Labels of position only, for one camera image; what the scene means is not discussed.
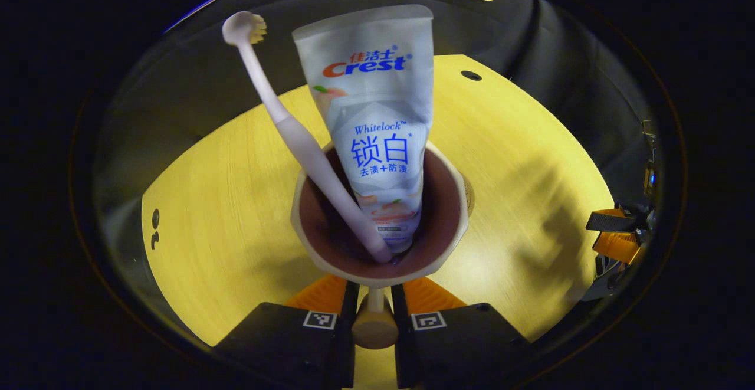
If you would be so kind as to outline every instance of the toothpaste tube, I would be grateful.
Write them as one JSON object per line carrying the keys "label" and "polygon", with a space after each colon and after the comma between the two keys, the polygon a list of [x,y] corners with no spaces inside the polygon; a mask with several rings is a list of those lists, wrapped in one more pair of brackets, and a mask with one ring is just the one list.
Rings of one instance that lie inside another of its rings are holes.
{"label": "toothpaste tube", "polygon": [[304,75],[356,200],[393,253],[421,217],[432,126],[432,12],[386,6],[294,30]]}

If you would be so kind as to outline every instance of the wooden table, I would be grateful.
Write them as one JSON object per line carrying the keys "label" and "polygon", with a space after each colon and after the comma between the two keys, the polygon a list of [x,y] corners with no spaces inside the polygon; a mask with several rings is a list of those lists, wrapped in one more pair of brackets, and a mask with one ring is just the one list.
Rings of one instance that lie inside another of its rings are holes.
{"label": "wooden table", "polygon": [[[492,304],[534,341],[595,277],[597,233],[585,223],[593,210],[613,207],[609,189],[553,115],[482,64],[436,57],[434,97],[429,139],[469,180],[475,205],[469,230],[431,278],[468,304]],[[307,87],[281,101],[321,146],[329,142]],[[289,223],[299,170],[264,108],[253,108],[192,146],[144,194],[149,266],[208,345],[262,301],[283,304],[323,276]],[[357,348],[356,356],[355,388],[395,388],[393,349]]]}

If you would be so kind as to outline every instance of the toothbrush head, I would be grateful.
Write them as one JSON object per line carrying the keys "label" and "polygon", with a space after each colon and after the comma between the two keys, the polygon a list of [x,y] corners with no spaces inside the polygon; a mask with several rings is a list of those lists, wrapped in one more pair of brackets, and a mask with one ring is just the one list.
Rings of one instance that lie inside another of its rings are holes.
{"label": "toothbrush head", "polygon": [[267,34],[267,24],[261,16],[249,11],[237,12],[223,23],[223,40],[228,45],[255,44]]}

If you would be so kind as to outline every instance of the white toothbrush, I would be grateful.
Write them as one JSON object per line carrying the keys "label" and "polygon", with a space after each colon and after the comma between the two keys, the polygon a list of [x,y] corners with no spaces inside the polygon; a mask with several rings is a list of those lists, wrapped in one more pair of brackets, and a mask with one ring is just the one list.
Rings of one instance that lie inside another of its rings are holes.
{"label": "white toothbrush", "polygon": [[380,263],[389,261],[393,254],[378,234],[372,220],[365,216],[351,199],[315,138],[283,107],[270,87],[257,55],[251,48],[251,44],[262,40],[262,35],[267,33],[266,29],[267,24],[262,17],[241,11],[228,17],[223,23],[223,39],[228,45],[237,47],[251,82],[265,104],[267,113],[270,114],[270,119],[275,123],[278,133],[301,167],[328,197],[340,217],[345,220],[372,257]]}

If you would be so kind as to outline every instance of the dark background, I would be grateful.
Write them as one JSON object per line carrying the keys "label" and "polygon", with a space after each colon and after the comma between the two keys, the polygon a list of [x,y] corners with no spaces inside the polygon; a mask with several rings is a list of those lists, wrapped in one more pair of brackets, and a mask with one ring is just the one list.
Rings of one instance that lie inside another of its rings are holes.
{"label": "dark background", "polygon": [[[103,70],[132,64],[166,24],[203,1],[3,4],[13,40],[5,50],[6,205],[17,221],[5,228],[11,362],[4,387],[232,384],[186,363],[124,313],[88,266],[67,199],[68,148],[87,89]],[[744,167],[752,163],[753,24],[746,2],[583,1],[625,33],[666,84],[690,153],[690,198],[671,260],[647,296],[533,386],[752,388],[755,244]]]}

